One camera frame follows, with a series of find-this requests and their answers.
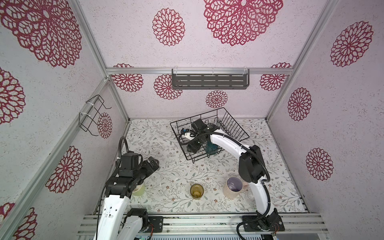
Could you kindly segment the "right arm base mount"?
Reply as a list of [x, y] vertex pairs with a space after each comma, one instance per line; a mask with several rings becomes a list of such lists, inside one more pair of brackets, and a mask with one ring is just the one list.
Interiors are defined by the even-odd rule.
[[261, 215], [257, 213], [255, 216], [242, 216], [242, 221], [250, 221], [253, 222], [245, 223], [244, 230], [246, 232], [283, 232], [285, 231], [285, 226], [283, 224], [283, 220], [279, 215], [276, 208], [272, 211], [270, 215], [255, 221]]

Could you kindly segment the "grey wall shelf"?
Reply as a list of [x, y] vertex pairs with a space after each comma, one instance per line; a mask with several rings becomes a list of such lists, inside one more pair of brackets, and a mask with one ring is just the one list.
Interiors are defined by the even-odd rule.
[[172, 69], [174, 90], [246, 90], [250, 85], [248, 70], [242, 74], [184, 74]]

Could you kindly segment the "pink purple mug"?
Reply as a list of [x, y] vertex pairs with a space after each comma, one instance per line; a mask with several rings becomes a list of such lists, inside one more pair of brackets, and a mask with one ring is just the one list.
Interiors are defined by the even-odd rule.
[[240, 193], [249, 188], [249, 184], [242, 179], [232, 176], [229, 177], [223, 186], [223, 194], [228, 199], [235, 199]]

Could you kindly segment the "amber glass cup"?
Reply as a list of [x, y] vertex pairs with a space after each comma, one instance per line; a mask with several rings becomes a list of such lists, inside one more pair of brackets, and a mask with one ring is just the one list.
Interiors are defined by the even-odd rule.
[[204, 188], [202, 185], [200, 184], [193, 184], [191, 187], [190, 187], [190, 194], [192, 196], [193, 199], [200, 199], [203, 195], [204, 195]]

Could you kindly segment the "black wire dish rack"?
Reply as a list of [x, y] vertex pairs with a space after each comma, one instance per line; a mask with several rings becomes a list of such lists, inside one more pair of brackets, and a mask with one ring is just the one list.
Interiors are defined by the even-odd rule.
[[219, 137], [237, 142], [250, 138], [225, 108], [173, 121], [170, 126], [186, 160], [192, 163], [221, 153], [224, 149], [217, 143]]

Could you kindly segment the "dark green mug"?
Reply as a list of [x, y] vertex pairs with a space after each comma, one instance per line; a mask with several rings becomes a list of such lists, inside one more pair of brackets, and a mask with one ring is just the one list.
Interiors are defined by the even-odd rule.
[[208, 156], [215, 156], [218, 154], [218, 151], [219, 151], [219, 146], [218, 145], [215, 145], [211, 142], [207, 142], [207, 145], [206, 145], [206, 153]]

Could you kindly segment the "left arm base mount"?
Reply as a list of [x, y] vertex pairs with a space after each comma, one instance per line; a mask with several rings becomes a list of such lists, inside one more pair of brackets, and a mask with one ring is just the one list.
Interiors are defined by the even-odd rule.
[[123, 220], [124, 227], [132, 227], [134, 220], [141, 220], [140, 233], [161, 233], [163, 231], [164, 217], [149, 216], [147, 209], [132, 208]]

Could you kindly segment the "light green mug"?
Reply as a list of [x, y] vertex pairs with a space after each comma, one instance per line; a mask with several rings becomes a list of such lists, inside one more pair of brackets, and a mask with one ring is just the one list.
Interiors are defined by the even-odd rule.
[[145, 183], [142, 183], [142, 184], [136, 186], [132, 195], [135, 197], [140, 197], [145, 193], [145, 191], [146, 191]]

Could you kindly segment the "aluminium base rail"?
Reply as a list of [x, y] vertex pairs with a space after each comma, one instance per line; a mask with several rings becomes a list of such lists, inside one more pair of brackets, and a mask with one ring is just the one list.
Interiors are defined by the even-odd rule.
[[[243, 236], [251, 234], [327, 234], [329, 231], [320, 214], [280, 213], [281, 220], [267, 231], [250, 232], [248, 224], [240, 227]], [[161, 235], [235, 235], [244, 216], [254, 214], [152, 214], [150, 223], [154, 236]]]

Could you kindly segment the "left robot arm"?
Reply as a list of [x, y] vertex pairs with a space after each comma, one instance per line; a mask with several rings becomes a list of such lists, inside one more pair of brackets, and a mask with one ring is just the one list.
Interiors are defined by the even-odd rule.
[[105, 184], [105, 198], [95, 240], [134, 240], [150, 225], [146, 209], [132, 208], [124, 217], [131, 197], [138, 185], [160, 168], [157, 159], [143, 159], [141, 154], [129, 151], [117, 160], [117, 168]]

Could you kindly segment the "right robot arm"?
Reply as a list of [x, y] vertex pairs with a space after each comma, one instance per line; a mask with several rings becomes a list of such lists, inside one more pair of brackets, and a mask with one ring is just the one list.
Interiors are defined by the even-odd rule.
[[260, 148], [256, 145], [248, 146], [227, 135], [221, 129], [207, 133], [188, 133], [184, 131], [178, 137], [181, 145], [201, 142], [202, 139], [219, 146], [232, 154], [239, 163], [239, 175], [251, 188], [256, 201], [257, 212], [263, 217], [273, 212], [273, 203], [267, 188], [271, 181], [270, 174], [264, 163]]

